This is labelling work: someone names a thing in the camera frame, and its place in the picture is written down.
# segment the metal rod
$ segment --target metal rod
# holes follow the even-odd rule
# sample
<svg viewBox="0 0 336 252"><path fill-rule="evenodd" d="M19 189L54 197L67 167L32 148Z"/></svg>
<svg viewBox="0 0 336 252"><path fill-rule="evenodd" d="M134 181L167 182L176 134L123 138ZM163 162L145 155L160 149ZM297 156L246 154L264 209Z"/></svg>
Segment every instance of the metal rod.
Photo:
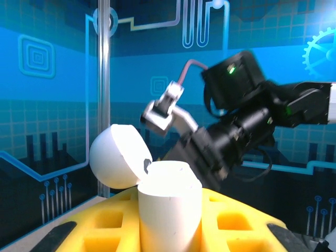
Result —
<svg viewBox="0 0 336 252"><path fill-rule="evenodd" d="M110 126L110 0L98 0L98 134ZM110 189L98 181L98 195Z"/></svg>

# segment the black cable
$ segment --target black cable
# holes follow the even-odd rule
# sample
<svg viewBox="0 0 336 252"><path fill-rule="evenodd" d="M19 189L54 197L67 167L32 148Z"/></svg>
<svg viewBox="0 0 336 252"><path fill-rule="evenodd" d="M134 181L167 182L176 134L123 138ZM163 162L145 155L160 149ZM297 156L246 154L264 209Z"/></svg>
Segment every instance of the black cable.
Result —
<svg viewBox="0 0 336 252"><path fill-rule="evenodd" d="M250 183L250 182L253 182L253 181L259 179L262 176L267 175L270 172L273 164L272 164L272 159L270 158L269 154L266 151L261 150L259 148L254 148L254 150L259 151L260 153L262 153L268 159L269 165L268 165L267 169L264 170L263 172L261 172L259 175L255 176L255 177L251 177L251 178L244 178L244 177L241 177L241 176L237 176L237 174L235 172L232 172L233 177L235 177L236 179L239 179L243 182L249 182Z"/></svg>

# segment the yellow foam tray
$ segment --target yellow foam tray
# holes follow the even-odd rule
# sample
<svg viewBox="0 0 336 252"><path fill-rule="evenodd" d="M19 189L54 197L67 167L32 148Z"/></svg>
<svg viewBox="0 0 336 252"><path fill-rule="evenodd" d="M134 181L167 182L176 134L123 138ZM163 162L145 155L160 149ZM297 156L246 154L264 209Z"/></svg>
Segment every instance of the yellow foam tray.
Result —
<svg viewBox="0 0 336 252"><path fill-rule="evenodd" d="M287 252L268 229L285 224L222 194L203 189L199 252ZM57 252L141 252L138 190L127 189L64 222L77 226Z"/></svg>

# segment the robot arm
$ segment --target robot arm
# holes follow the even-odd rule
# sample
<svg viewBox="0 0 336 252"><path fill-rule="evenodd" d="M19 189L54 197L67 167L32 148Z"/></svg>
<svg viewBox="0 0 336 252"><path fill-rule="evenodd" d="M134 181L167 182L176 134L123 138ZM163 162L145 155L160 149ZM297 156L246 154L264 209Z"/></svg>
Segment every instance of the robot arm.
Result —
<svg viewBox="0 0 336 252"><path fill-rule="evenodd" d="M216 109L227 111L218 117L218 123L200 128L187 111L176 105L183 93L180 81L171 82L159 100L149 103L141 122L162 136L171 127L177 129L181 138L164 159L189 163L204 187L218 191L220 181L242 163L246 152L260 145L273 146L276 126L336 122L336 85L330 82L278 86L265 79L248 51L203 68L208 111L212 113L211 99Z"/></svg>

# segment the open lid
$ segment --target open lid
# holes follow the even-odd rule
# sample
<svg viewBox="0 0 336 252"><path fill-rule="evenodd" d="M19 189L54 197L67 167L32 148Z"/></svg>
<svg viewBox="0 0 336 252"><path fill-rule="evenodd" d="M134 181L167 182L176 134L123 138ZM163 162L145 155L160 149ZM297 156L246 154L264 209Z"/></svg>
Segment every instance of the open lid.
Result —
<svg viewBox="0 0 336 252"><path fill-rule="evenodd" d="M138 185L146 176L152 155L132 125L113 124L101 132L90 148L92 172L104 185L125 189Z"/></svg>

